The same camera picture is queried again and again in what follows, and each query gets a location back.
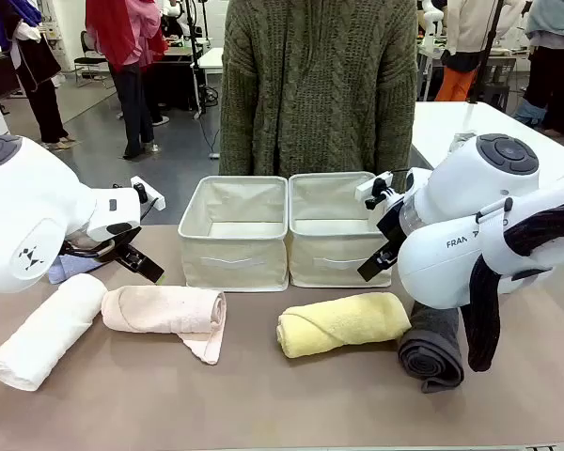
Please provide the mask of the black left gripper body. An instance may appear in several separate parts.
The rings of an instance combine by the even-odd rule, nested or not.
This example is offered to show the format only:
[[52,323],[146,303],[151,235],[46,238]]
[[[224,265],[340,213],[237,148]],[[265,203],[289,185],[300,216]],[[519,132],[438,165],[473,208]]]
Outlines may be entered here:
[[141,263],[144,254],[132,246],[133,239],[140,231],[141,227],[130,229],[90,249],[74,247],[70,242],[64,241],[61,255],[94,258],[102,262],[121,260],[123,263]]

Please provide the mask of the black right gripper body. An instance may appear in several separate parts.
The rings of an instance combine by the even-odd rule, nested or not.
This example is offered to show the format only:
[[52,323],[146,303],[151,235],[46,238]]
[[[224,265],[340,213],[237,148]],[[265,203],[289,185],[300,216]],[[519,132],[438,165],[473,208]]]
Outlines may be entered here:
[[383,249],[399,250],[406,239],[406,234],[400,225],[402,205],[393,205],[377,223],[378,229],[386,238]]

